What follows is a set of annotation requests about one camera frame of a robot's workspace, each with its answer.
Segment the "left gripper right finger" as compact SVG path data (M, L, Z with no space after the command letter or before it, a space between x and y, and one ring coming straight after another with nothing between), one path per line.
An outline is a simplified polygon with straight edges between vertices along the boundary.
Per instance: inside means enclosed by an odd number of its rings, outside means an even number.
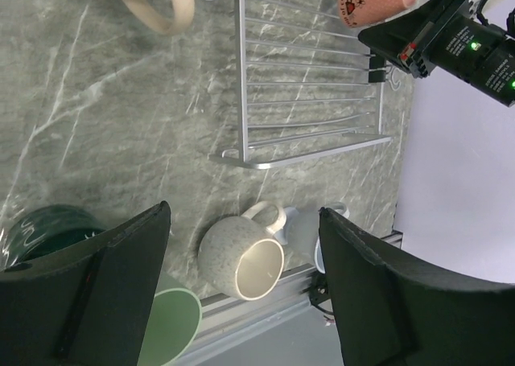
M319 240L344 364L513 364L513 285L433 265L331 208Z

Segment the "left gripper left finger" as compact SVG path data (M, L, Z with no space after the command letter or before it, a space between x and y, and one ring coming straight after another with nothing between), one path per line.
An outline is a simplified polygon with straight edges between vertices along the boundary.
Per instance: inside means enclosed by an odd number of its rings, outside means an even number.
M136 365L171 209L1 272L3 365Z

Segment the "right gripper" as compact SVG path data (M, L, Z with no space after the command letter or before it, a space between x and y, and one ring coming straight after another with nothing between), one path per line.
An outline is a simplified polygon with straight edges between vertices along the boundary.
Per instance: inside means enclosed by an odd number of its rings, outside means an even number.
M491 51L487 27L472 18L469 0L429 0L418 9L362 30L371 52L416 78L441 68L469 79Z

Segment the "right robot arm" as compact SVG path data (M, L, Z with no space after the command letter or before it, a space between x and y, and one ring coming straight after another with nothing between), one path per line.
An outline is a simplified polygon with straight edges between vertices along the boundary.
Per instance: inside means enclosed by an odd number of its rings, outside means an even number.
M441 68L506 107L514 104L514 15L488 23L488 0L429 0L416 10L362 30L372 52L414 78Z

